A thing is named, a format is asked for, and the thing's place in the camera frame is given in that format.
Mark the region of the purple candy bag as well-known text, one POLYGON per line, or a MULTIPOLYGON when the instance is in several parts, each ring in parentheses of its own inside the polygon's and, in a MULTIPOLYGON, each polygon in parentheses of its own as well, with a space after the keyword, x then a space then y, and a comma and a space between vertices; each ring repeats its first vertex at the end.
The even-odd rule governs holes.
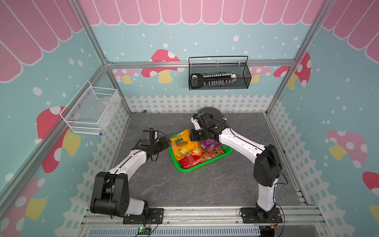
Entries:
POLYGON ((223 144, 220 143, 220 142, 217 142, 215 140, 211 140, 211 139, 206 139, 206 140, 202 140, 200 142, 200 145, 201 147, 205 150, 205 151, 209 151, 209 150, 213 150, 215 148, 218 148, 218 147, 222 147, 223 144))

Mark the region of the yellow candy bag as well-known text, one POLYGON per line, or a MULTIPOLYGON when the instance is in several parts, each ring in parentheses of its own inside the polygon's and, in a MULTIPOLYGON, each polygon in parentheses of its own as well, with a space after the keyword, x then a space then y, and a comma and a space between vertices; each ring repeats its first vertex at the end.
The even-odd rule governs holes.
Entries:
POLYGON ((191 141, 190 130, 186 129, 183 132, 170 138, 171 151, 175 160, 179 161, 186 156, 201 156, 202 147, 200 142, 191 141))

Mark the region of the green plastic basket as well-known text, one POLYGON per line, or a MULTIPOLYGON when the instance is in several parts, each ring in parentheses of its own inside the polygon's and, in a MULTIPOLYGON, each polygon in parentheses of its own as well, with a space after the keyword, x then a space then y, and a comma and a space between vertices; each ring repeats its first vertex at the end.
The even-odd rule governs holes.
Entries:
POLYGON ((233 149, 214 140, 193 142, 187 129, 170 138, 169 153, 180 172, 191 172, 230 155, 233 149))

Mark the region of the red candy bag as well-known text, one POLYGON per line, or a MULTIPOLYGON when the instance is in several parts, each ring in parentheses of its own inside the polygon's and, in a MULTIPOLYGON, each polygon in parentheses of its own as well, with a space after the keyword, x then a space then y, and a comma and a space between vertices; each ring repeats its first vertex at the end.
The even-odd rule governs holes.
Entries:
POLYGON ((203 152, 201 156, 187 155, 186 157, 179 160, 179 163, 181 168, 191 169, 224 154, 225 151, 223 147, 218 147, 213 150, 203 152))

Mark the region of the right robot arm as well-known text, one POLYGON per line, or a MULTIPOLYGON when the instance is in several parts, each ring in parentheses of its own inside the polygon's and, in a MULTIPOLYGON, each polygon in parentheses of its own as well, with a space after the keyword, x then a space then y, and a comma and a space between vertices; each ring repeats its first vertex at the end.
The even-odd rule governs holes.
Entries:
POLYGON ((256 213, 261 219, 269 219, 276 209, 276 187, 282 175, 282 164, 277 148, 258 144, 235 132, 230 125, 213 114, 203 112, 191 118, 194 129, 191 141, 215 140, 227 145, 248 158, 254 165, 253 177, 259 184, 256 213))

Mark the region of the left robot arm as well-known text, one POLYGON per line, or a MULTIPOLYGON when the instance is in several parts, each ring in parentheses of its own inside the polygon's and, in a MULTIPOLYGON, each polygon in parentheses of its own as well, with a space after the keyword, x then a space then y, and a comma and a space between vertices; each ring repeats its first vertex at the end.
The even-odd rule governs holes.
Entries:
POLYGON ((149 204, 146 200, 130 197, 129 180, 139 167, 170 146, 171 141, 163 132, 154 128, 144 130, 142 139, 120 164, 96 175, 89 207, 91 213, 147 219, 149 204))

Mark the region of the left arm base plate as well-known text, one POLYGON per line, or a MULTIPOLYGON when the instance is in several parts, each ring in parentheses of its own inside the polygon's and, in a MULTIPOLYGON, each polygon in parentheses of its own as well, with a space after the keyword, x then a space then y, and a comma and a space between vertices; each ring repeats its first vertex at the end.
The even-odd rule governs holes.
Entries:
POLYGON ((149 208, 144 210, 141 215, 128 214, 124 217, 122 223, 124 225, 150 225, 162 224, 164 208, 149 208))

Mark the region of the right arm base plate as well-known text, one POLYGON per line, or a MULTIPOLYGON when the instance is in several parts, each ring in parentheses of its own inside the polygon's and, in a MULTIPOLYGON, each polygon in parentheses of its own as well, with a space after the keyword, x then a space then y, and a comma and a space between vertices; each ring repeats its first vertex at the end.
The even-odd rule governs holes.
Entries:
POLYGON ((272 210, 266 212, 258 207, 242 207, 239 211, 239 216, 242 218, 244 224, 281 224, 283 223, 282 214, 280 209, 274 207, 272 210))

